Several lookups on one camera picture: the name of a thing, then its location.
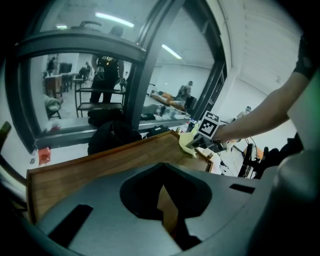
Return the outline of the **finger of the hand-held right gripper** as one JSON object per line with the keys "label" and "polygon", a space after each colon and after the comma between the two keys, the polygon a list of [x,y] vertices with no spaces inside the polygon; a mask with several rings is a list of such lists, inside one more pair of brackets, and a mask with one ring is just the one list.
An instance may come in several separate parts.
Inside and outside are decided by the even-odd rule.
{"label": "finger of the hand-held right gripper", "polygon": [[187,147],[189,149],[195,149],[203,144],[203,137],[198,136],[197,138],[194,138],[190,143],[187,144]]}

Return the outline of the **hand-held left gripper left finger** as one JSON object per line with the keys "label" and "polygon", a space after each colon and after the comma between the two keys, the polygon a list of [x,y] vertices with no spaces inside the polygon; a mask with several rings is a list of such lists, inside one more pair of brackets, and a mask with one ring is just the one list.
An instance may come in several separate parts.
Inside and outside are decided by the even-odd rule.
{"label": "hand-held left gripper left finger", "polygon": [[78,205],[92,211],[68,249],[85,256],[171,256],[182,252],[160,220],[138,218],[122,203],[120,188],[148,165],[101,176],[52,206],[36,223],[46,235]]}

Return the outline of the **black strapped bag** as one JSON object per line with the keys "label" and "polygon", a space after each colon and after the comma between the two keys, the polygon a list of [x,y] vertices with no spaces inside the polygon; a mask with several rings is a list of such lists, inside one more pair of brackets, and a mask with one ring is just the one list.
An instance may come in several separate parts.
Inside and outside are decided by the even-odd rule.
{"label": "black strapped bag", "polygon": [[163,125],[155,126],[155,127],[152,127],[148,130],[146,137],[150,138],[150,137],[157,136],[159,134],[162,134],[162,133],[165,133],[168,131],[170,131],[170,129],[168,127],[163,126]]}

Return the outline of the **dark window frame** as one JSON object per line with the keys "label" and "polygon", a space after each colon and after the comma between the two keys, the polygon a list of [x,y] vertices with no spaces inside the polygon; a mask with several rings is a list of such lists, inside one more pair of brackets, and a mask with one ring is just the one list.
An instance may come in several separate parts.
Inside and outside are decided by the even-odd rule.
{"label": "dark window frame", "polygon": [[0,0],[4,86],[28,152],[86,144],[93,123],[118,110],[135,129],[188,114],[141,119],[153,92],[193,82],[199,116],[226,59],[217,0]]}

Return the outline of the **yellow cloth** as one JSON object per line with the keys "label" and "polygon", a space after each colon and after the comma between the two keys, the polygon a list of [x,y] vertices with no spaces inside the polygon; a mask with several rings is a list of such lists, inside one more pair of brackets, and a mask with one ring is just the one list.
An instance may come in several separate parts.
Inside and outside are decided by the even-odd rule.
{"label": "yellow cloth", "polygon": [[190,155],[192,155],[194,158],[196,157],[196,150],[190,149],[187,147],[187,145],[194,140],[194,136],[196,135],[198,131],[199,125],[196,124],[195,127],[191,130],[191,132],[181,132],[179,134],[179,146],[180,148]]}

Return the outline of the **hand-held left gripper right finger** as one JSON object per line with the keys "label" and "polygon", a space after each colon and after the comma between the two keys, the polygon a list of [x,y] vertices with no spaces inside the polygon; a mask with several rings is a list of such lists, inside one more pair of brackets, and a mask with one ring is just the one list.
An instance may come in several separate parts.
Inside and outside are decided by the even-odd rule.
{"label": "hand-held left gripper right finger", "polygon": [[163,225],[177,242],[203,242],[228,226],[256,223],[271,193],[275,168],[261,179],[213,174],[165,163]]}

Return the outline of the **person's right forearm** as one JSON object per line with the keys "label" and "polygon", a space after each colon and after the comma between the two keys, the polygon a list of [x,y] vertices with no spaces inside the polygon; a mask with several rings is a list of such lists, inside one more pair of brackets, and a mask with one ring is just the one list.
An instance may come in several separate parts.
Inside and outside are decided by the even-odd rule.
{"label": "person's right forearm", "polygon": [[271,131],[288,121],[288,111],[306,89],[309,79],[293,72],[286,83],[272,93],[249,114],[220,126],[213,136],[214,141],[225,143],[245,139]]}

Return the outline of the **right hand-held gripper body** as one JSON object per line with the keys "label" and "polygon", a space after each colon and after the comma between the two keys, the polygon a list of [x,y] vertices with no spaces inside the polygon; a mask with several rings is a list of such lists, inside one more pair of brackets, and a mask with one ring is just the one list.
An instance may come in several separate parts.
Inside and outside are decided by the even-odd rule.
{"label": "right hand-held gripper body", "polygon": [[219,127],[220,118],[207,110],[198,126],[196,135],[199,140],[197,147],[210,149],[213,152],[225,151],[227,149],[227,144],[214,140],[214,135]]}

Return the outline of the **wooden shelf table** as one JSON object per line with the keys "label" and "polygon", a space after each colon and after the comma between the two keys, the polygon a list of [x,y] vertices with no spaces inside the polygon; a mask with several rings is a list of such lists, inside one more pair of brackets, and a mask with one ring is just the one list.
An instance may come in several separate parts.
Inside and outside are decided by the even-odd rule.
{"label": "wooden shelf table", "polygon": [[104,152],[27,170],[29,221],[35,225],[56,203],[92,180],[157,163],[184,166],[209,173],[214,164],[199,150],[184,152],[175,131],[152,136]]}

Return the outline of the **red packet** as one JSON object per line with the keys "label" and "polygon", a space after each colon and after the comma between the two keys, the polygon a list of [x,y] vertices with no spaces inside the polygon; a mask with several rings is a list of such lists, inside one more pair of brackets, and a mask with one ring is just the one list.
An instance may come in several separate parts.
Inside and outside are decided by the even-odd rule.
{"label": "red packet", "polygon": [[38,150],[38,164],[45,165],[51,161],[51,149],[49,147],[45,147]]}

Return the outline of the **person's black clothing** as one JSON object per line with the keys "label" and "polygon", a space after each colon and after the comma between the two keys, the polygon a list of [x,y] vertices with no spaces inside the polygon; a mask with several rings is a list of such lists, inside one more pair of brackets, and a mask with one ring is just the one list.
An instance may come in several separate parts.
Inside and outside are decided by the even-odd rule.
{"label": "person's black clothing", "polygon": [[[316,64],[312,61],[312,45],[306,33],[300,37],[298,60],[293,71],[304,75],[309,80],[316,71]],[[269,150],[268,147],[265,147],[262,160],[256,169],[254,178],[261,179],[265,169],[278,166],[286,157],[300,153],[303,149],[304,147],[298,133],[294,137],[288,138],[287,143],[280,150],[278,148]]]}

